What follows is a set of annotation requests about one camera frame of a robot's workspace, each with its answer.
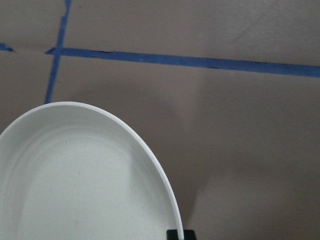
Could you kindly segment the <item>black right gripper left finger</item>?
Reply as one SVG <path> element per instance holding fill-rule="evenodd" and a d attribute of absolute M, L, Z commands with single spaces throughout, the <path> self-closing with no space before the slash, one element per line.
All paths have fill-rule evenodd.
<path fill-rule="evenodd" d="M 166 231 L 167 240 L 178 240 L 178 231 L 176 229 L 168 229 Z"/>

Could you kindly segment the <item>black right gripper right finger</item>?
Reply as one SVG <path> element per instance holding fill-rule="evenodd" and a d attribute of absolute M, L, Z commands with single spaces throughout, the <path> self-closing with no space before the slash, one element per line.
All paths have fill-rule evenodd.
<path fill-rule="evenodd" d="M 196 233 L 193 229 L 184 229 L 184 240 L 196 240 Z"/>

